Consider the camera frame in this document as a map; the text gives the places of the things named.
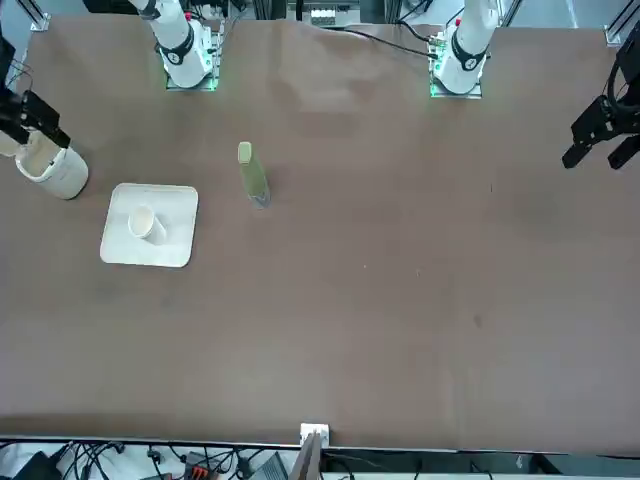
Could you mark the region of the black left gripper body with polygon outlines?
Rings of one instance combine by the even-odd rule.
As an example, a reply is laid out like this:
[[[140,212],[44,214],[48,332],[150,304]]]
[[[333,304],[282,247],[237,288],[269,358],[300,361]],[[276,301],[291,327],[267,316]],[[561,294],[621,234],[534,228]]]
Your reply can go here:
[[[622,74],[625,94],[618,98],[616,78]],[[605,91],[609,120],[616,133],[633,132],[639,116],[639,41],[627,39],[616,53]]]

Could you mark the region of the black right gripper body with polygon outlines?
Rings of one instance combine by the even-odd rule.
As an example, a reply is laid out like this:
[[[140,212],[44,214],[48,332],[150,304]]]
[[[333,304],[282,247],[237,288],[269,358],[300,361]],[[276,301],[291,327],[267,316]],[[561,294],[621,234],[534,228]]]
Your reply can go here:
[[[7,86],[7,76],[14,58],[15,48],[4,38],[1,37],[1,112],[2,113],[20,113],[22,109],[22,97],[13,92]]]

